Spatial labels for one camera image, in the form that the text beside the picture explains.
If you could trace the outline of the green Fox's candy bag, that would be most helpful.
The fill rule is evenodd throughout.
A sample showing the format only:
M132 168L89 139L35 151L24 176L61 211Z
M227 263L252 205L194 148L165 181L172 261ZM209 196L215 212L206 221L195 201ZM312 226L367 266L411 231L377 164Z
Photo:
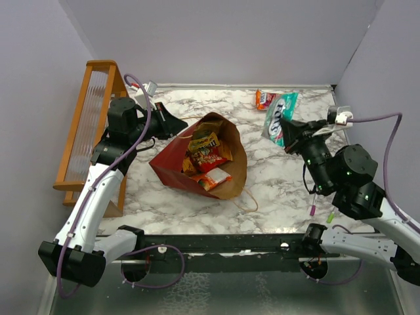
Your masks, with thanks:
M298 93L279 94L275 96L266 113L262 136L274 144L284 147L284 138L280 119L290 121L295 111Z

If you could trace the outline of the red brown paper bag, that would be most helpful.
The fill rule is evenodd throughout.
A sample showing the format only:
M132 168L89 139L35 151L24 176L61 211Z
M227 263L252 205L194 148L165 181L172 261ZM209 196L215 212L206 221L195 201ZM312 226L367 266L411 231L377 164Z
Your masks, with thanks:
M210 191L206 191L182 172L182 162L193 132L200 124L207 121L222 122L220 139L225 141L233 155L232 161L227 161L220 166L223 171L232 176L232 179L219 184ZM215 112L203 116L197 123L181 132L180 136L175 137L149 164L162 184L219 200L232 201L240 196L247 179L247 155L240 140L240 133L235 124Z

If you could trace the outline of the colourful Fox's fruits bag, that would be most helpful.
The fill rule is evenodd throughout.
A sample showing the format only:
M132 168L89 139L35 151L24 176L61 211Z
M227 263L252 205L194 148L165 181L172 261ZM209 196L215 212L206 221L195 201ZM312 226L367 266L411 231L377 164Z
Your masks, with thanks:
M279 93L269 93L261 91L260 89L257 89L255 93L255 104L257 107L257 110L259 111L265 111L269 108L273 100L280 96Z

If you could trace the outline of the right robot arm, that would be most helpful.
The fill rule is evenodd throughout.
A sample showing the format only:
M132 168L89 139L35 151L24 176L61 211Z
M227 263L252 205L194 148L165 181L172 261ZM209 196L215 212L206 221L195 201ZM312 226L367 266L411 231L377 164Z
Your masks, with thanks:
M331 135L324 119L304 123L280 118L285 152L300 155L314 180L314 193L333 195L339 212L362 221L386 236L384 240L344 234L321 224L310 224L301 241L303 252L345 254L382 264L403 280L419 285L419 223L394 208L373 178L377 162L359 144L332 155L326 146Z

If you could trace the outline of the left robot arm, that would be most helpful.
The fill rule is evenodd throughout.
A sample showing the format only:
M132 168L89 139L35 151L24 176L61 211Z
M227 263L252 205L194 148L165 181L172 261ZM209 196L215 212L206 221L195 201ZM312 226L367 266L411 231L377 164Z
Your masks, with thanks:
M61 296L65 296L63 280L94 287L108 264L125 255L137 259L146 251L144 231L130 226L96 240L106 208L137 156L137 146L150 139L170 139L188 126L162 104L146 106L141 108L129 97L110 102L108 127L93 149L79 199L55 239L39 246L38 255L56 278Z

